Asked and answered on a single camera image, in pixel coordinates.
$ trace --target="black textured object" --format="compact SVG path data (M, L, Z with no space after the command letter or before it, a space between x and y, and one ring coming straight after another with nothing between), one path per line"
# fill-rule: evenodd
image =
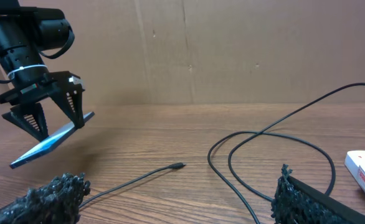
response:
M283 165L271 211L281 224L363 224L365 216L289 176Z
M48 185L29 189L27 195L0 209L0 224L74 224L80 215L78 206L90 193L90 182L65 173Z

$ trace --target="flat rectangular object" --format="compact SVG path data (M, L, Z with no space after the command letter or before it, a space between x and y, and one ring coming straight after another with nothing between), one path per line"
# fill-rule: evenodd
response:
M84 123L86 123L89 119L91 119L94 116L94 112L89 112L84 115ZM34 146L31 150L27 151L25 154L23 154L21 157L19 157L17 160L12 162L9 166L12 169L15 169L16 167L19 167L23 164L27 164L28 162L37 159L41 156L44 156L50 152L52 152L54 149L56 149L61 143L63 143L64 140L69 138L77 129L75 128L75 125L73 122L67 123L58 131L54 132L48 138L38 143L36 146Z

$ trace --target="table surface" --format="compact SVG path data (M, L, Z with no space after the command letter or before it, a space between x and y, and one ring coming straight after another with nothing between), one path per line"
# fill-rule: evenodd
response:
M9 164L37 142L7 121L0 108L0 207L29 187L47 184L64 172L85 172L91 194L110 189L151 170L184 162L180 170L157 173L106 195L81 210L80 223L253 223L236 194L207 163L209 148L240 130L260 130L299 104L186 106L86 106L96 115L54 152L11 170ZM50 132L68 119L51 101L44 103ZM303 138L334 160L331 196L365 214L365 194L344 166L348 151L365 150L365 104L314 105L271 129ZM230 174L229 151L237 136L213 155L215 166L244 195L262 223L273 223L271 205L246 190ZM281 167L324 192L331 179L326 158L295 141L260 136L242 146L232 164L241 178L273 197Z

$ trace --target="cable end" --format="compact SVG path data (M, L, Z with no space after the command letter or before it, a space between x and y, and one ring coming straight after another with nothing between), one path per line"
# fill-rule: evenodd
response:
M185 163L178 162L176 164L171 164L169 166L169 169L180 169L180 168L183 168L185 165L186 165Z

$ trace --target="white cable tie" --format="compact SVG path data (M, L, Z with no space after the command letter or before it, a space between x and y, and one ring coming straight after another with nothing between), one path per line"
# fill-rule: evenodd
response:
M34 67L45 67L45 68L48 68L46 65L29 65L29 66L26 66L26 67L23 67L23 66L20 66L19 68L11 71L8 73L7 77L9 78L10 75L12 75L13 73L16 73L16 72L19 72L21 70L25 70L27 68L34 68Z

